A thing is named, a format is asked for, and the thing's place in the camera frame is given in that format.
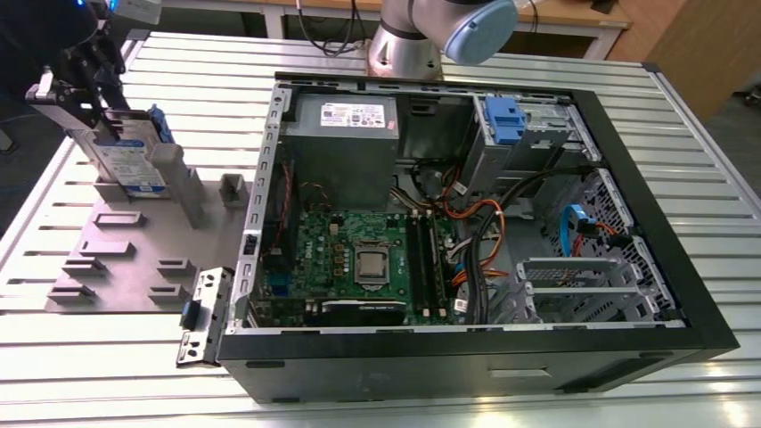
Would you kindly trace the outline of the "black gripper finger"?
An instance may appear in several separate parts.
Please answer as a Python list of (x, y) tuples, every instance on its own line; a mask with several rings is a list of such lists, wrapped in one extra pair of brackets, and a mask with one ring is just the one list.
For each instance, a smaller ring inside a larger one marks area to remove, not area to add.
[(82, 71), (61, 78), (50, 67), (25, 93), (26, 103), (67, 131), (105, 128), (95, 124)]
[(122, 95), (119, 75), (125, 72), (123, 58), (115, 43), (110, 38), (110, 27), (97, 26), (91, 36), (82, 43), (83, 84), (87, 91), (94, 121), (115, 135), (115, 129), (105, 114), (107, 108), (127, 110), (126, 99)]

